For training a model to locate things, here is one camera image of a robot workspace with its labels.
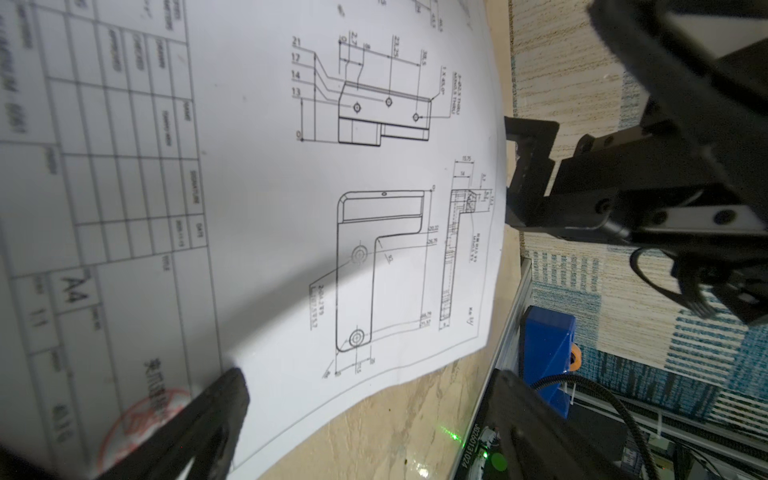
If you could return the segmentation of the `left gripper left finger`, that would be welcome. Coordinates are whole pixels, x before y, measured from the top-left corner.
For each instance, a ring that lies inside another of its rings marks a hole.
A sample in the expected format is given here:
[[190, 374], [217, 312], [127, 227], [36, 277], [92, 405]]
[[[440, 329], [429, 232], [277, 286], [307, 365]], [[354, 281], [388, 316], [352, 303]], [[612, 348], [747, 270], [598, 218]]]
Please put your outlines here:
[[102, 479], [225, 479], [250, 403], [244, 374], [227, 370]]

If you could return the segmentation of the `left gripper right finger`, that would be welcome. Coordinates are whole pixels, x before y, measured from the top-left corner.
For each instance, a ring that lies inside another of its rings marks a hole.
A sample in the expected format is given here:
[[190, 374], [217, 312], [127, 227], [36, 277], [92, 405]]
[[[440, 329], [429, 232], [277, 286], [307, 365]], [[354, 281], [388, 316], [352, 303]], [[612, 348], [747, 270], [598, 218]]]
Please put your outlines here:
[[497, 435], [484, 479], [628, 479], [538, 393], [512, 372], [496, 370], [485, 422]]

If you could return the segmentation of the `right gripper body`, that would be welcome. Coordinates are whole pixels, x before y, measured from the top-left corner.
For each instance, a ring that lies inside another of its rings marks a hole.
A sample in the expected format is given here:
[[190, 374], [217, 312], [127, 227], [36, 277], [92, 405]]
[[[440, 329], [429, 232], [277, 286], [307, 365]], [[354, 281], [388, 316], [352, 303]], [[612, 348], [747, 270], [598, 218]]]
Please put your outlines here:
[[636, 126], [578, 141], [542, 204], [542, 228], [608, 244], [767, 238], [766, 222], [716, 176], [654, 101]]

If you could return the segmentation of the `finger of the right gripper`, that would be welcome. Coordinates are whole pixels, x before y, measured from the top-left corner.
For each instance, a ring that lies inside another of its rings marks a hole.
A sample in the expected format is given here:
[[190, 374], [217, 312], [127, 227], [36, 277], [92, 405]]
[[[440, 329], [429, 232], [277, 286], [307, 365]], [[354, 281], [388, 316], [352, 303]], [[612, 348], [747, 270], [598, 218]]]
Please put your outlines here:
[[537, 226], [537, 209], [554, 169], [550, 159], [559, 124], [505, 117], [506, 140], [516, 144], [515, 170], [507, 187], [505, 222], [521, 231]]

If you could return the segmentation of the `white paper sheet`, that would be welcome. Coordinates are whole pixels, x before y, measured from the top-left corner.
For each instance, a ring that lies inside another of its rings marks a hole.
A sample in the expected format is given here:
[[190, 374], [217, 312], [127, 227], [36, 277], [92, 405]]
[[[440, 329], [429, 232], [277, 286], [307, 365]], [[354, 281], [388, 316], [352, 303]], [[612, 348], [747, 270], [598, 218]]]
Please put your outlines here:
[[255, 478], [484, 347], [503, 244], [481, 1], [5, 1], [1, 445], [68, 478], [226, 370]]

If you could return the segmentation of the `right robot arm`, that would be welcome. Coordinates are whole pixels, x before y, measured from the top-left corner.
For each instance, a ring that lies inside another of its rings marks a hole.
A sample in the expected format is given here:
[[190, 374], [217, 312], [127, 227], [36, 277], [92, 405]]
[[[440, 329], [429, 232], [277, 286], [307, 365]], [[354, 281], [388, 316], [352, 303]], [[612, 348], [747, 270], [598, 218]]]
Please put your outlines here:
[[763, 1], [595, 1], [600, 39], [649, 95], [640, 123], [550, 153], [559, 126], [509, 118], [519, 160], [506, 221], [561, 239], [714, 262], [767, 255], [767, 44], [718, 59], [675, 13], [763, 19]]

